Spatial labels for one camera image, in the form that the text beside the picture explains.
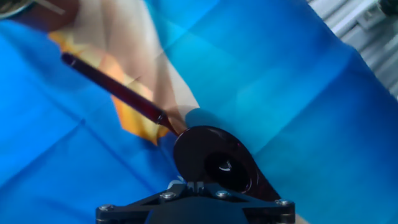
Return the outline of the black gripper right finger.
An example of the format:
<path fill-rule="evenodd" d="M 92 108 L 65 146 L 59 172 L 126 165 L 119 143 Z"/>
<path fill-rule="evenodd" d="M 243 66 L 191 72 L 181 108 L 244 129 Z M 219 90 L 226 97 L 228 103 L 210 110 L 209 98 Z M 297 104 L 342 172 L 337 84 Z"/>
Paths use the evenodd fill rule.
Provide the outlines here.
<path fill-rule="evenodd" d="M 225 223 L 295 223 L 295 204 L 290 200 L 266 202 L 230 190 L 216 190 L 214 198 L 224 203 L 217 214 Z"/>

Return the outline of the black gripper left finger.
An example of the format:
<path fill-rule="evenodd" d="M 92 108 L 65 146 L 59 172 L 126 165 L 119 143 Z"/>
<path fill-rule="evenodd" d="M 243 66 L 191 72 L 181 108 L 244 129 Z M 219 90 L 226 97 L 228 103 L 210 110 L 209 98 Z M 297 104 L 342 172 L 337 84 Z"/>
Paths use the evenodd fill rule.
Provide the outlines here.
<path fill-rule="evenodd" d="M 175 184 L 168 190 L 128 205 L 104 204 L 96 209 L 96 224 L 145 224 L 156 208 L 186 196 L 188 184 Z"/>

